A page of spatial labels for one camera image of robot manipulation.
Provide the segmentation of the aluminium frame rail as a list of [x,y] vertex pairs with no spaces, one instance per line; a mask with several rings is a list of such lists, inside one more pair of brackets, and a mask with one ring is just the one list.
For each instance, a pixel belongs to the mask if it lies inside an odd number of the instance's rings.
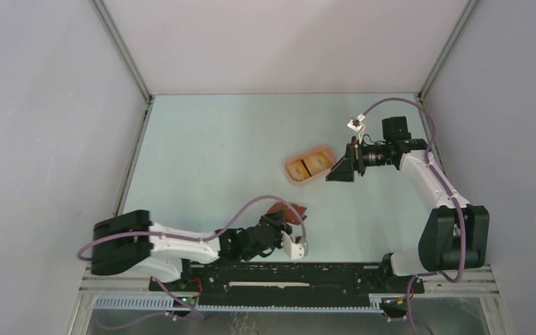
[[421,297],[497,297],[498,285],[491,268],[465,271],[458,283],[450,283],[439,274],[417,278],[383,278],[373,263],[246,263],[228,267],[193,265],[193,277],[187,283],[171,283],[171,292],[204,296],[229,293],[235,288],[333,289],[342,295],[402,295]]

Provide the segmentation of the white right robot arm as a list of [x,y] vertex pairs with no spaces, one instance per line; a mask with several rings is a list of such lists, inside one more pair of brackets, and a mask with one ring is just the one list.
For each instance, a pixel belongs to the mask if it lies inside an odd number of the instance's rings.
[[412,183],[429,217],[417,248],[390,253],[378,272],[382,289],[395,292],[406,276],[466,269],[486,262],[490,216],[486,207],[473,205],[451,185],[423,139],[412,138],[405,117],[382,120],[383,142],[364,144],[352,137],[344,155],[326,176],[327,181],[353,182],[370,167],[391,165]]

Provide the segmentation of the brown leather card holder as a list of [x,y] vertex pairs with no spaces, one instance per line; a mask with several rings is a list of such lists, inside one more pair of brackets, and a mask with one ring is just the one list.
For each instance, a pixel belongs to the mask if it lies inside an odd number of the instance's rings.
[[299,214],[299,218],[293,213],[293,210],[289,207],[287,207],[282,202],[275,202],[268,210],[267,214],[274,214],[279,211],[282,211],[285,216],[285,220],[287,223],[291,225],[300,225],[301,221],[304,221],[307,218],[306,211],[307,208],[301,205],[298,205],[296,203],[291,203],[291,207]]

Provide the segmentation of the pink plastic tray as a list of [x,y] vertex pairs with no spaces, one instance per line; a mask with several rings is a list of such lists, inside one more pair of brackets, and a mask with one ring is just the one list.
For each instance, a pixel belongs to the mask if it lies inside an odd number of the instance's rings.
[[288,159],[284,173],[292,185],[304,186],[325,178],[337,161],[334,149],[323,144]]

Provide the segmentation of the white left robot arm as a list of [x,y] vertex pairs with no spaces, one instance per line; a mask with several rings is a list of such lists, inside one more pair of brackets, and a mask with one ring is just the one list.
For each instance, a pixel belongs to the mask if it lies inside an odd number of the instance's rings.
[[214,233],[176,230],[155,223],[146,210],[101,221],[94,226],[91,273],[113,276],[139,273],[185,290],[193,281],[190,262],[231,263],[266,258],[281,249],[291,260],[306,255],[303,237],[292,237],[283,211],[265,214],[248,228],[228,228]]

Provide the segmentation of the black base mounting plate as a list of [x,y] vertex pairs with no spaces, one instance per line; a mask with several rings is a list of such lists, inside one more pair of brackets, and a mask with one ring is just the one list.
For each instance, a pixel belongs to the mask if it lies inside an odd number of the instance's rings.
[[369,262],[231,262],[191,265],[187,278],[164,286],[200,293],[208,307],[371,308],[375,297],[424,293],[409,280]]

